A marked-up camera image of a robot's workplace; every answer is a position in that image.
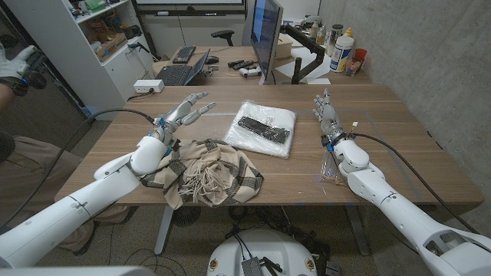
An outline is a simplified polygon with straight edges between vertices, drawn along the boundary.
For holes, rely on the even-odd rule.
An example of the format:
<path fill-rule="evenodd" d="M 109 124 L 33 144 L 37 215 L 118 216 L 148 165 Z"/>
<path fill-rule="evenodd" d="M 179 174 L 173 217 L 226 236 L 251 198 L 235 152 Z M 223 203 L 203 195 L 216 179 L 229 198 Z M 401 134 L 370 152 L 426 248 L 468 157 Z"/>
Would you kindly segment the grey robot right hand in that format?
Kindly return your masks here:
<path fill-rule="evenodd" d="M 335 112 L 330 101 L 330 92 L 325 88 L 323 97 L 317 95 L 314 99 L 315 116 L 321 124 L 321 130 L 327 137 L 331 146 L 335 146 L 341 139 L 346 137 L 346 134 L 341 126 L 339 116 Z"/>

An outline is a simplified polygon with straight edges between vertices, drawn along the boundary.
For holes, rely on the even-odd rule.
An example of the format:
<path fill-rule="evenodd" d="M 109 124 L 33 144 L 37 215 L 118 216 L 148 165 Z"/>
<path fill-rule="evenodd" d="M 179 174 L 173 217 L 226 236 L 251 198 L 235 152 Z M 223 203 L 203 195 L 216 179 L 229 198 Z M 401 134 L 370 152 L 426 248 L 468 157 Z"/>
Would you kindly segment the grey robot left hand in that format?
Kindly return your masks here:
<path fill-rule="evenodd" d="M 149 136 L 176 150 L 180 141 L 173 137 L 173 133 L 182 125 L 194 123 L 201 115 L 216 106 L 215 102 L 211 102 L 198 110 L 191 111 L 191 107 L 197 100 L 207 95 L 207 92 L 191 94 L 167 114 L 157 117 L 153 122 L 153 130 L 150 131 Z"/>

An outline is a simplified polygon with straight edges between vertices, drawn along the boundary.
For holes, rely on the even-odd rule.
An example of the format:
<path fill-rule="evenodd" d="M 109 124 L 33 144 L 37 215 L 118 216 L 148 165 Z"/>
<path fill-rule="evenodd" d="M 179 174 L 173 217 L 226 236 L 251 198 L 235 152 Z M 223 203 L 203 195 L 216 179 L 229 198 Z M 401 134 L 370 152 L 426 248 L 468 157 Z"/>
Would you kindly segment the person's white gloved hand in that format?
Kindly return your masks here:
<path fill-rule="evenodd" d="M 9 60 L 5 55 L 5 47 L 1 44 L 1 84 L 10 87 L 20 97 L 26 95 L 29 87 L 44 89 L 47 81 L 41 75 L 41 68 L 45 59 L 40 50 L 30 45 Z"/>

